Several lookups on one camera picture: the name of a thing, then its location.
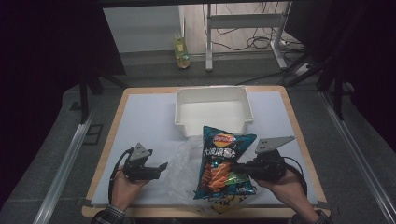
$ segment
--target white tray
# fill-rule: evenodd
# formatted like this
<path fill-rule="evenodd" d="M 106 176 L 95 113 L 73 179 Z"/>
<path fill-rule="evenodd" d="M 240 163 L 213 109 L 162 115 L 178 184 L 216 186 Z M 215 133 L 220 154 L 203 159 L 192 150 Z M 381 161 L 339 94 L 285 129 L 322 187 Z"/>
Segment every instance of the white tray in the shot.
<path fill-rule="evenodd" d="M 202 135 L 210 126 L 243 134 L 253 123 L 244 86 L 216 86 L 177 90 L 175 124 L 186 137 Z"/>

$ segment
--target plaid sleeve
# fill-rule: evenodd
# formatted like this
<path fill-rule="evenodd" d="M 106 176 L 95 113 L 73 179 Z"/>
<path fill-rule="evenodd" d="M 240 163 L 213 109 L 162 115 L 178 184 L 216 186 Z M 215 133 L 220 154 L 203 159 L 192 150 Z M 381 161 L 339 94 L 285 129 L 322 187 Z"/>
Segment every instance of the plaid sleeve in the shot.
<path fill-rule="evenodd" d="M 119 224 L 122 222 L 125 213 L 114 207 L 108 205 L 105 210 L 98 212 L 92 219 L 91 224 Z"/>
<path fill-rule="evenodd" d="M 315 224 L 332 224 L 332 221 L 324 214 L 323 211 L 317 211 L 319 215 L 319 219 L 315 222 Z"/>

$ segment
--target wall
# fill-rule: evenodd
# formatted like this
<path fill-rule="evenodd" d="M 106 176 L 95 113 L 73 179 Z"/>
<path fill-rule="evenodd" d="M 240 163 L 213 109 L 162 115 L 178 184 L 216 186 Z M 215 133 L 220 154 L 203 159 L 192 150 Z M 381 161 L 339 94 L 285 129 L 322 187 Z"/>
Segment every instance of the wall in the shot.
<path fill-rule="evenodd" d="M 104 9 L 119 53 L 173 50 L 180 31 L 178 6 Z"/>

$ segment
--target cable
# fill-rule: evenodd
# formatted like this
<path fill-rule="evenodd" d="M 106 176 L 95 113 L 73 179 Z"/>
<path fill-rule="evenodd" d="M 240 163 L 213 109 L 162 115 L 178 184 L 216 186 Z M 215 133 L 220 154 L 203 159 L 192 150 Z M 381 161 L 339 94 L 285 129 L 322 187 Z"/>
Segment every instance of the cable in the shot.
<path fill-rule="evenodd" d="M 279 2 L 276 2 L 276 6 L 275 6 L 275 11 L 274 13 L 276 13 L 276 9 L 277 9 L 277 5 L 279 4 Z"/>
<path fill-rule="evenodd" d="M 126 154 L 131 154 L 132 151 L 133 151 L 132 148 L 124 151 L 122 153 L 122 155 L 120 156 L 119 160 L 117 161 L 116 165 L 114 166 L 113 172 L 111 173 L 110 180 L 108 183 L 108 203 L 111 203 L 111 198 L 112 198 L 112 194 L 113 194 L 114 178 L 116 177 L 116 173 L 119 170 L 120 162 Z"/>
<path fill-rule="evenodd" d="M 281 85 L 285 86 L 285 79 L 290 75 L 290 71 L 292 71 L 292 68 L 297 66 L 297 64 L 300 64 L 305 58 L 307 58 L 309 53 L 304 52 L 303 56 L 298 58 L 296 61 L 294 61 L 291 66 L 288 68 L 287 72 L 283 75 L 283 77 L 276 83 L 276 85 Z"/>
<path fill-rule="evenodd" d="M 283 159 L 289 159 L 289 160 L 292 160 L 292 161 L 294 161 L 295 163 L 297 163 L 298 167 L 300 167 L 301 175 L 304 176 L 303 168 L 301 167 L 300 163 L 297 162 L 297 160 L 295 160 L 295 159 L 293 159 L 293 158 L 290 158 L 290 157 L 282 157 L 282 158 L 283 158 Z"/>
<path fill-rule="evenodd" d="M 281 71 L 281 72 L 273 73 L 273 74 L 266 75 L 266 76 L 263 76 L 263 77 L 254 77 L 254 78 L 252 78 L 252 79 L 249 79 L 249 80 L 246 80 L 246 81 L 242 81 L 242 82 L 236 83 L 235 86 L 240 86 L 240 85 L 243 85 L 243 84 L 245 84 L 245 83 L 247 83 L 247 82 L 254 81 L 254 80 L 259 80 L 259 79 L 266 78 L 266 77 L 273 77 L 273 76 L 282 74 L 283 72 L 284 72 L 284 71 Z"/>
<path fill-rule="evenodd" d="M 205 33 L 206 33 L 206 35 L 207 35 L 207 30 L 206 30 L 206 26 L 205 26 L 205 9 L 204 9 L 204 5 L 202 5 L 202 13 L 203 13 L 203 18 L 204 18 L 204 29 L 205 29 Z M 258 30 L 259 28 L 256 28 L 256 30 L 255 30 L 255 32 L 254 32 L 254 34 L 253 34 L 253 37 L 251 37 L 251 38 L 249 38 L 248 40 L 247 40 L 247 46 L 245 47 L 245 48 L 241 48 L 241 49 L 234 49 L 234 48 L 231 48 L 231 47 L 229 47 L 229 46 L 227 46 L 227 45 L 224 45 L 224 44 L 221 44 L 221 43 L 218 43 L 218 42 L 214 42 L 214 41 L 211 41 L 212 42 L 212 44 L 215 44 L 215 45 L 220 45 L 220 46 L 223 46 L 224 48 L 226 48 L 226 49 L 231 49 L 231 50 L 235 50 L 235 51 L 240 51 L 240 50 L 244 50 L 244 49 L 249 49 L 249 48 L 254 48 L 254 49 L 266 49 L 266 48 L 268 48 L 268 46 L 270 45 L 270 41 L 271 41 L 271 39 L 269 39 L 268 37 L 265 37 L 265 36 L 255 36 L 255 34 L 257 33 L 257 30 Z M 235 30 L 238 30 L 238 28 L 236 28 L 236 29 L 232 29 L 232 30 L 230 30 L 230 31 L 228 31 L 228 32 L 225 32 L 225 33 L 220 33 L 219 32 L 219 30 L 218 30 L 218 33 L 220 34 L 220 35 L 225 35 L 225 34 L 228 34 L 228 33 L 230 33 L 230 32 L 233 32 L 233 31 L 235 31 Z M 265 45 L 264 47 L 258 47 L 257 45 L 256 45 L 256 42 L 257 41 L 267 41 L 267 45 Z"/>
<path fill-rule="evenodd" d="M 262 13 L 265 12 L 265 8 L 267 7 L 267 3 L 265 2 L 265 4 L 262 4 Z"/>
<path fill-rule="evenodd" d="M 233 13 L 231 12 L 231 10 L 228 8 L 228 4 L 225 4 L 225 6 L 227 7 L 227 9 L 228 9 L 228 11 L 230 12 L 230 14 L 233 14 Z M 216 12 L 216 14 L 218 14 L 218 4 L 216 4 L 215 12 Z M 239 30 L 239 28 L 235 28 L 235 29 L 229 30 L 229 31 L 224 32 L 224 33 L 221 33 L 221 32 L 219 31 L 219 29 L 216 29 L 216 31 L 218 32 L 219 35 L 227 35 L 227 34 L 229 34 L 230 32 L 234 32 L 235 30 Z"/>
<path fill-rule="evenodd" d="M 262 5 L 262 3 L 259 3 L 259 5 L 254 9 L 253 14 L 256 12 L 256 10 Z"/>
<path fill-rule="evenodd" d="M 280 39 L 283 40 L 283 41 L 289 42 L 289 43 L 291 43 L 291 44 L 300 44 L 300 45 L 303 44 L 303 43 L 301 43 L 301 42 L 289 41 L 289 40 L 285 40 L 285 39 L 283 39 L 283 38 L 280 38 Z"/>
<path fill-rule="evenodd" d="M 298 51 L 298 52 L 304 52 L 304 49 L 292 49 L 292 48 L 289 48 L 288 46 L 285 46 L 285 45 L 283 45 L 283 44 L 279 44 L 279 48 L 280 48 L 281 50 L 283 50 L 283 51 L 294 51 L 294 52 Z"/>
<path fill-rule="evenodd" d="M 264 6 L 264 8 L 262 9 L 262 13 L 265 13 L 265 8 L 267 7 L 267 2 L 265 2 L 265 6 Z"/>

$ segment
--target chip bag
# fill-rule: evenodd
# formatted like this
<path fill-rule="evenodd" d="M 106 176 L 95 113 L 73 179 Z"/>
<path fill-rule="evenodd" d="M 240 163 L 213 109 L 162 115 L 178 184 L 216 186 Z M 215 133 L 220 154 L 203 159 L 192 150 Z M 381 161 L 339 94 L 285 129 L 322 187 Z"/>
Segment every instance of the chip bag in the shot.
<path fill-rule="evenodd" d="M 248 175 L 233 173 L 231 164 L 239 160 L 256 137 L 204 126 L 202 163 L 194 199 L 255 194 Z"/>

